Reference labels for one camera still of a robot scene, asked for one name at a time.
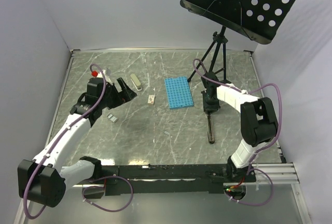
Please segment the black beige stapler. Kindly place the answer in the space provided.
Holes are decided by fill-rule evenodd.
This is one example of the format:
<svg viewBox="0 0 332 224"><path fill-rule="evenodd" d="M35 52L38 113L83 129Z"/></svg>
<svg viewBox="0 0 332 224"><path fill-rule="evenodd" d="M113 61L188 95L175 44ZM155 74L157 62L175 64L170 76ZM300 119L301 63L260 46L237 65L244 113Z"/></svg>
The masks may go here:
<svg viewBox="0 0 332 224"><path fill-rule="evenodd" d="M207 136L208 136L208 142L210 144L215 143L215 136L214 136L214 128L213 128L213 120L212 120L212 114L207 113Z"/></svg>

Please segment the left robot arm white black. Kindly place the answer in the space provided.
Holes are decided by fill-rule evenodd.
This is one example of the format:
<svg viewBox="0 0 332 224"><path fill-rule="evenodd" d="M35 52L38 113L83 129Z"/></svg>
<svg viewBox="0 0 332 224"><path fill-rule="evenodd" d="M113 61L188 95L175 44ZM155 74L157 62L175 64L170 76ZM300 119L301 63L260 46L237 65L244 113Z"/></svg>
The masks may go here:
<svg viewBox="0 0 332 224"><path fill-rule="evenodd" d="M45 206L55 207L66 190L88 180L98 183L103 176L101 161L84 156L74 165L64 168L64 162L85 136L103 109L112 109L134 99L137 94L118 78L121 91L101 77L91 78L87 89L71 108L65 124L52 141L32 160L22 160L18 166L19 196Z"/></svg>

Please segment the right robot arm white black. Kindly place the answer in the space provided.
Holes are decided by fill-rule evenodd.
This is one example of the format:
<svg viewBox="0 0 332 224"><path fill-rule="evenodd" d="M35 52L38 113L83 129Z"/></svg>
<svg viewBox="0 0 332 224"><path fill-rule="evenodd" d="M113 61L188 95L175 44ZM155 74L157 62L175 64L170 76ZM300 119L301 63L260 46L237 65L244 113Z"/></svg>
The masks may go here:
<svg viewBox="0 0 332 224"><path fill-rule="evenodd" d="M203 111L208 122L209 143L214 143L212 114L224 102L240 113L242 140L236 151L228 158L224 176L239 181L247 172L254 158L266 144L276 137L279 124L272 101L268 97L256 97L240 90L229 81L218 81L213 72L201 77L205 90L202 91Z"/></svg>

